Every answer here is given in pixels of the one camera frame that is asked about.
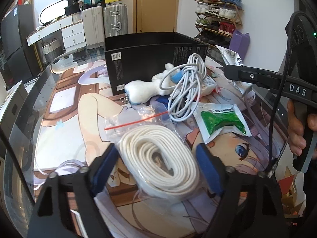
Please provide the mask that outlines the right hand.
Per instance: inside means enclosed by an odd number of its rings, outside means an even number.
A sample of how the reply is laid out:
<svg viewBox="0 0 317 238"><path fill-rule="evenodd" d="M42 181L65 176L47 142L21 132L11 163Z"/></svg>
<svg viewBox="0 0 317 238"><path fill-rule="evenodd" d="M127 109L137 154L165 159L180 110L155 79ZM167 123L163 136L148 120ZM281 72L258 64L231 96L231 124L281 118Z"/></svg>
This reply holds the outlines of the right hand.
<svg viewBox="0 0 317 238"><path fill-rule="evenodd" d="M304 135L304 126L301 121L296 117L294 113L294 104L292 100L288 100L287 103L287 117L288 117L288 144L290 147L291 152L296 155L300 156L303 149L306 147L306 140L303 138ZM311 130L316 132L317 126L317 117L316 114L309 114L307 121L308 126ZM312 156L313 160L316 160L316 149Z"/></svg>

